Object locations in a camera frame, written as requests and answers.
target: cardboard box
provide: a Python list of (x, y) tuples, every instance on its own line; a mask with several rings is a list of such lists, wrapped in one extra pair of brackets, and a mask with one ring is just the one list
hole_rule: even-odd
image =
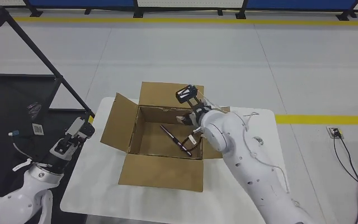
[[(179, 141), (194, 129), (176, 120), (192, 111), (175, 97), (185, 86), (143, 82), (139, 105), (116, 94), (101, 142), (127, 153), (118, 184), (202, 192), (203, 159), (222, 158), (221, 153), (203, 138), (190, 157), (160, 128), (163, 124)], [(203, 86), (196, 87), (204, 93)]]

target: blue wall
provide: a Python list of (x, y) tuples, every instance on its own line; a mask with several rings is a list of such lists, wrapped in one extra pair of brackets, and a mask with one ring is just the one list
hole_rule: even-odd
[[(248, 8), (301, 10), (348, 9), (354, 0), (249, 0)], [(30, 0), (34, 6), (133, 6), (133, 0)]]
[(287, 8), (301, 10), (348, 9), (354, 0), (248, 0), (248, 8)]

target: white table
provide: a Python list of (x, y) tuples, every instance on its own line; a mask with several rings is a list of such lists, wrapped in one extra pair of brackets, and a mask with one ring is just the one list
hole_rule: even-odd
[[(113, 97), (101, 101), (93, 121), (96, 132), (82, 149), (61, 201), (62, 211), (175, 224), (265, 223), (222, 159), (204, 161), (202, 193), (118, 185), (126, 154), (100, 143), (113, 101)], [(286, 172), (273, 112), (231, 110), (260, 114), (251, 118), (249, 132), (264, 140), (273, 163)]]

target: barcode label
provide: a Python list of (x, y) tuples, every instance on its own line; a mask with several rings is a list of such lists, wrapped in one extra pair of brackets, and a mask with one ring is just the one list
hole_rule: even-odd
[(32, 124), (32, 129), (34, 130), (34, 134), (38, 136), (44, 135), (43, 126), (41, 124)]

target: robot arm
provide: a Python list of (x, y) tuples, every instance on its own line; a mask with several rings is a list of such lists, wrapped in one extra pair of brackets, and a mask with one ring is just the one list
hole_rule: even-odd
[(53, 196), (49, 189), (59, 185), (72, 155), (94, 132), (90, 123), (77, 118), (45, 158), (24, 173), (22, 188), (0, 198), (0, 224), (23, 224), (41, 208), (39, 224), (50, 224)]
[[(195, 86), (188, 86), (179, 90), (176, 96), (179, 102), (185, 102), (196, 98), (196, 93)], [(309, 215), (296, 206), (288, 189), (282, 187), (276, 173), (279, 167), (271, 165), (262, 140), (247, 133), (249, 118), (203, 106), (202, 102), (197, 107), (192, 106), (193, 114), (182, 120), (201, 127), (204, 137), (223, 154), (225, 164), (251, 197), (265, 222), (314, 224)]]

